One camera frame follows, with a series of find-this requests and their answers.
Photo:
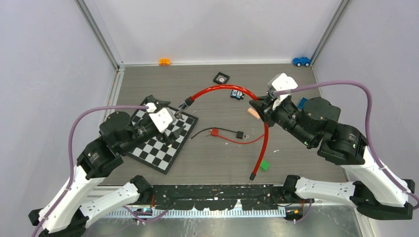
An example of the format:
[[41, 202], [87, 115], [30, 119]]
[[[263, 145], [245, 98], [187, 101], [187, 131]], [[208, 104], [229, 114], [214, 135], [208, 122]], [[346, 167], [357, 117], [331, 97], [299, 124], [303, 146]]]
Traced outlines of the red cable lock chrome cylinder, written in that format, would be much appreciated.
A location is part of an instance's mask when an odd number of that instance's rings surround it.
[[[210, 86], [207, 87], [203, 90], [200, 90], [199, 92], [193, 94], [192, 96], [186, 98], [182, 104], [179, 105], [178, 107], [178, 111], [175, 113], [175, 117], [176, 118], [180, 118], [181, 114], [187, 109], [189, 108], [199, 97], [203, 96], [204, 94], [210, 93], [212, 91], [216, 91], [216, 90], [232, 90], [232, 91], [236, 91], [236, 93], [240, 92], [241, 94], [247, 95], [249, 96], [252, 100], [258, 100], [258, 97], [251, 92], [250, 90], [238, 86], [238, 85], [232, 85], [232, 84], [219, 84], [219, 85], [214, 85], [214, 86]], [[266, 122], [264, 122], [264, 134], [262, 135], [262, 139], [263, 139], [263, 143], [262, 143], [262, 147], [261, 147], [261, 151], [258, 157], [258, 160], [254, 166], [253, 171], [250, 174], [249, 177], [249, 183], [251, 184], [252, 181], [255, 179], [258, 169], [263, 161], [266, 149], [267, 149], [267, 145], [268, 145], [268, 140], [269, 140], [269, 127], [268, 124]]]

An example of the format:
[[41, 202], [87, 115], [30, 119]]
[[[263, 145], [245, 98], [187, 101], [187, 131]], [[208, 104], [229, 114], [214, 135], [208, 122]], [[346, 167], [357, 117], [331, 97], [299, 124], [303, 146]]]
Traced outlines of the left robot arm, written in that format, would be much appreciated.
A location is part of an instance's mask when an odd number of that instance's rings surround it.
[[143, 118], [133, 123], [127, 106], [111, 106], [112, 113], [100, 124], [99, 137], [88, 143], [77, 159], [70, 158], [72, 169], [66, 184], [42, 209], [28, 217], [39, 237], [79, 237], [94, 222], [120, 207], [152, 201], [153, 189], [143, 176], [137, 175], [116, 191], [89, 201], [90, 193], [123, 163], [123, 156], [135, 147], [155, 138], [168, 146], [181, 130], [168, 132], [181, 112], [173, 113], [169, 102], [149, 95], [144, 99]]

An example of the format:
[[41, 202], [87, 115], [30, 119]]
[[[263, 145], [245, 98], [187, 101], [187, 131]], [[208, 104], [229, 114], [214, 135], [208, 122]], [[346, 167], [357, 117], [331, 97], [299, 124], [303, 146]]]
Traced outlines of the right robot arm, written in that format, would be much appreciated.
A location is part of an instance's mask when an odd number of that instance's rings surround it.
[[308, 149], [317, 149], [318, 156], [356, 177], [354, 182], [324, 182], [288, 175], [282, 187], [284, 200], [322, 199], [351, 206], [376, 220], [412, 219], [407, 188], [414, 188], [414, 181], [401, 179], [397, 187], [392, 182], [395, 175], [385, 174], [374, 160], [367, 138], [357, 128], [338, 122], [340, 108], [321, 97], [307, 100], [302, 110], [290, 96], [282, 101], [262, 96], [250, 105], [268, 126], [279, 125]]

